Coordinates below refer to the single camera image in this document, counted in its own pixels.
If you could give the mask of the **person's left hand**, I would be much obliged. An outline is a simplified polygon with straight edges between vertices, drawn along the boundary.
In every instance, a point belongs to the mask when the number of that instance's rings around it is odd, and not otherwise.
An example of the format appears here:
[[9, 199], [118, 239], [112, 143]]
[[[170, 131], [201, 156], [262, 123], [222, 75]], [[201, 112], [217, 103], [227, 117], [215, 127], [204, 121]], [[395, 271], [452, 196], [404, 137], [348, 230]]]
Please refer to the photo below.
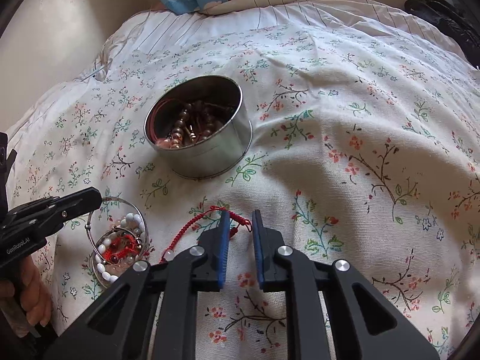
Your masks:
[[1, 273], [1, 312], [18, 338], [27, 336], [31, 327], [50, 322], [50, 291], [32, 256], [14, 266], [12, 274]]

